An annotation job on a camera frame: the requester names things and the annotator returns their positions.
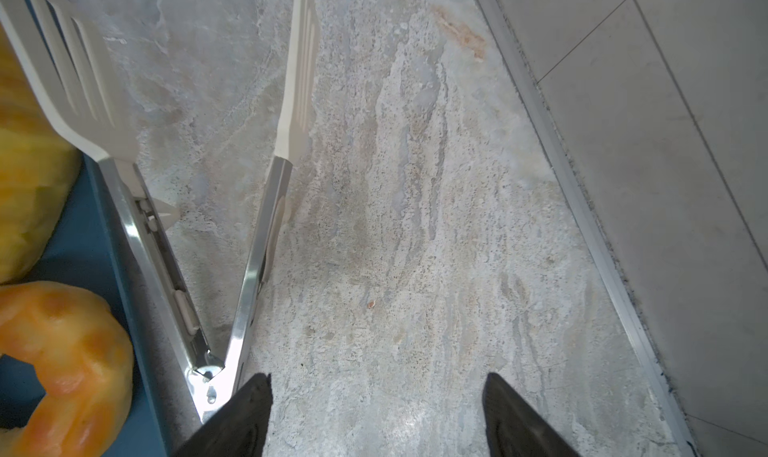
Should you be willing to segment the ring-shaped fake bread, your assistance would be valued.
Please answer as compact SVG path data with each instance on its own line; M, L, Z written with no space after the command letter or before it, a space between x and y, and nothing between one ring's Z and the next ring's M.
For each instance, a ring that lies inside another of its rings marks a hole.
M1 288L1 353L35 369L45 395L4 456L101 456L132 403L134 351L105 299L50 281Z

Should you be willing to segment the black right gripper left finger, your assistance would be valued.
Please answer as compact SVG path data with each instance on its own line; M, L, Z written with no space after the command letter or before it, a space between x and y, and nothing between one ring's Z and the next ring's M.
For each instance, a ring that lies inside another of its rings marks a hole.
M255 374L174 456L261 457L272 405L271 375Z

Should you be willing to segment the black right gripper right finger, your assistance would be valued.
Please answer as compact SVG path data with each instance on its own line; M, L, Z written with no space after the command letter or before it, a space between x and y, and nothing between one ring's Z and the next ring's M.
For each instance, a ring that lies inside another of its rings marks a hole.
M482 406L491 456L579 456L498 373L486 377Z

